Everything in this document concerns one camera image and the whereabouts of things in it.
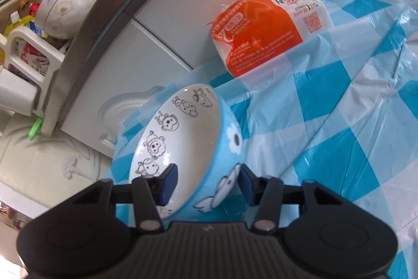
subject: cartoon sheep drawing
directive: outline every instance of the cartoon sheep drawing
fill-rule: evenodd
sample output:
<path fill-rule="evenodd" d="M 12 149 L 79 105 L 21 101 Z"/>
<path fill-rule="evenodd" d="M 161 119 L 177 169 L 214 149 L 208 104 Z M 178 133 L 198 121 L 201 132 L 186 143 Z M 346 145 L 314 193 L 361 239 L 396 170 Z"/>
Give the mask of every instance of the cartoon sheep drawing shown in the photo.
<path fill-rule="evenodd" d="M 147 147 L 149 154 L 154 160 L 166 152 L 166 143 L 164 140 L 164 136 L 158 137 L 154 131 L 150 130 L 147 140 L 143 143 L 143 146 Z"/>
<path fill-rule="evenodd" d="M 178 98 L 178 96 L 174 98 L 173 103 L 175 106 L 179 107 L 183 113 L 188 114 L 191 117 L 197 116 L 197 110 L 196 110 L 196 107 L 193 105 L 193 103 L 186 101 L 184 99 L 180 99 Z"/>
<path fill-rule="evenodd" d="M 144 161 L 138 162 L 138 169 L 135 170 L 135 173 L 145 177 L 153 177 L 160 175 L 159 169 L 160 166 L 154 160 L 146 158 Z"/>
<path fill-rule="evenodd" d="M 207 95 L 203 92 L 202 88 L 199 88 L 198 90 L 194 90 L 193 99 L 200 103 L 202 106 L 209 107 L 212 106 L 212 102 L 210 102 Z"/>
<path fill-rule="evenodd" d="M 154 118 L 164 131 L 173 132 L 178 128 L 178 119 L 174 114 L 169 115 L 158 112 L 158 116 L 155 116 Z"/>

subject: plastic bag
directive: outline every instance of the plastic bag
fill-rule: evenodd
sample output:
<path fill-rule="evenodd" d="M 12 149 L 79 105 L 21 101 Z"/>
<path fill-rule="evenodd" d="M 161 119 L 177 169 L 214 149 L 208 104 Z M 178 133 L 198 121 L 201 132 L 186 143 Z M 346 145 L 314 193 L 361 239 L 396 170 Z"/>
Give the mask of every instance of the plastic bag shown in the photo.
<path fill-rule="evenodd" d="M 236 0 L 212 24 L 212 39 L 238 77 L 333 27 L 320 0 Z"/>
<path fill-rule="evenodd" d="M 207 83 L 240 124 L 246 164 L 285 184 L 315 179 L 385 221 L 399 240 L 388 277 L 418 279 L 418 0 L 323 0 L 335 28 L 240 78 L 220 58 L 153 96 L 118 131 L 105 177 L 128 183 L 145 126 L 178 90 Z M 217 212 L 250 223 L 239 190 Z M 132 224 L 132 205 L 117 216 Z M 279 227 L 299 216 L 283 205 Z M 212 220 L 202 214 L 201 222 Z"/>

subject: floral bowl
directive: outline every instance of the floral bowl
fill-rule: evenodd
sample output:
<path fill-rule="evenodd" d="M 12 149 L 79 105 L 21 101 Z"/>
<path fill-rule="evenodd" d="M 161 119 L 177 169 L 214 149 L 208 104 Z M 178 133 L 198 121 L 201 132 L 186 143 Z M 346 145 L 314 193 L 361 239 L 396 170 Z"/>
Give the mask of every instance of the floral bowl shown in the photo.
<path fill-rule="evenodd" d="M 48 35 L 73 38 L 96 0 L 42 0 L 35 25 Z"/>
<path fill-rule="evenodd" d="M 158 212 L 163 221 L 201 220 L 235 185 L 242 158 L 242 136 L 233 112 L 212 88 L 195 84 L 166 101 L 144 129 L 129 182 L 159 176 L 175 163 L 177 187 Z"/>

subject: blue checkered plastic bag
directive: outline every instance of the blue checkered plastic bag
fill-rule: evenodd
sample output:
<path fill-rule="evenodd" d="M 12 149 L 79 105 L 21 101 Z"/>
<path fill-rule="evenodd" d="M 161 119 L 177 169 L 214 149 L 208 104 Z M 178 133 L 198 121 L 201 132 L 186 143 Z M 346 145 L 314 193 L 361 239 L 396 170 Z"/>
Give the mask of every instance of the blue checkered plastic bag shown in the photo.
<path fill-rule="evenodd" d="M 165 88 L 121 126 L 106 177 L 127 183 L 143 128 L 179 89 L 217 88 L 240 123 L 246 163 L 286 184 L 315 179 L 397 233 L 392 278 L 418 278 L 418 0 L 323 0 L 334 29 L 233 79 L 220 59 Z M 220 209 L 250 221 L 239 190 Z M 282 209 L 281 225 L 298 216 Z M 127 206 L 118 217 L 128 223 Z"/>

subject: snack package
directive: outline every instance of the snack package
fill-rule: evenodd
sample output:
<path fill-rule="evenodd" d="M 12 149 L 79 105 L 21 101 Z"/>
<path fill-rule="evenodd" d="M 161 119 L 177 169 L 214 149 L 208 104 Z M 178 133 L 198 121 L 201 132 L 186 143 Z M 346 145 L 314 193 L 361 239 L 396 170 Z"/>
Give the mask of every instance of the snack package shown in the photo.
<path fill-rule="evenodd" d="M 320 0 L 236 0 L 212 23 L 212 39 L 238 77 L 333 27 Z"/>
<path fill-rule="evenodd" d="M 49 59 L 29 43 L 25 44 L 20 58 L 41 75 L 45 76 L 47 74 Z"/>

